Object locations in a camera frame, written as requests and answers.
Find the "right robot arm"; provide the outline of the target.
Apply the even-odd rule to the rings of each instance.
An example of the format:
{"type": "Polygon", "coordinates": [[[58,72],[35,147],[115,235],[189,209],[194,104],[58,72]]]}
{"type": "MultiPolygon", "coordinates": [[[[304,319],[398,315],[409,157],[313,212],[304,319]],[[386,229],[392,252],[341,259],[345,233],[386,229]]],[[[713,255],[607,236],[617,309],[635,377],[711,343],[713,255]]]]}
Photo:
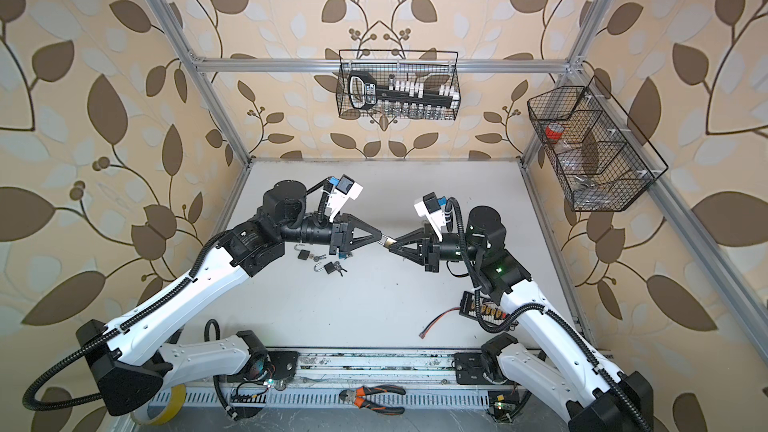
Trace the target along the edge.
{"type": "Polygon", "coordinates": [[[500,214],[476,206],[467,216],[455,198],[426,195],[415,204],[422,228],[385,238],[389,252],[435,271],[460,262],[477,304],[489,299],[506,315],[499,324],[476,318],[493,335],[487,379],[523,386],[571,431],[651,431],[653,389],[591,345],[545,297],[531,273],[507,250],[500,214]]]}

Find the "brass padlock with key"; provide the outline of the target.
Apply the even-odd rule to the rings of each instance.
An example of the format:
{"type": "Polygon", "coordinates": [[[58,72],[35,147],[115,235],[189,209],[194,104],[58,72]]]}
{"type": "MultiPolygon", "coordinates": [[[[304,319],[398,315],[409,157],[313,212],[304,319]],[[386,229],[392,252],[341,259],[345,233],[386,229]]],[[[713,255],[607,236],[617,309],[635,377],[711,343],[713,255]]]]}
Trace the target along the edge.
{"type": "Polygon", "coordinates": [[[395,243],[396,243],[396,240],[388,236],[382,236],[381,239],[379,240],[379,244],[385,248],[390,248],[395,243]]]}

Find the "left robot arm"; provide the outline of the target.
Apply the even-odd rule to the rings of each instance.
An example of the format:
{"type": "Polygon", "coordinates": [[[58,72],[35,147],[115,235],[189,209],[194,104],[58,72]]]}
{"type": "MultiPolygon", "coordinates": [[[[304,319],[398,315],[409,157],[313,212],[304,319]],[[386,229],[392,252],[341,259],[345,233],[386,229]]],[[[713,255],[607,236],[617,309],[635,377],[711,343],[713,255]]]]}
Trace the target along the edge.
{"type": "Polygon", "coordinates": [[[359,182],[343,175],[328,177],[316,187],[322,195],[317,211],[310,213],[310,189],[295,180],[276,183],[264,193],[253,217],[204,244],[187,273],[132,311],[108,323],[92,320],[81,327],[79,349],[32,382],[23,394],[23,406],[48,412],[101,400],[110,415],[122,416],[166,388],[244,373],[266,353],[251,331],[187,350],[168,340],[213,301],[283,257],[288,242],[326,245],[329,254],[344,258],[381,240],[380,230],[341,211],[361,194],[359,182]],[[63,401],[37,399],[48,381],[79,359],[87,361],[96,393],[63,401]]]}

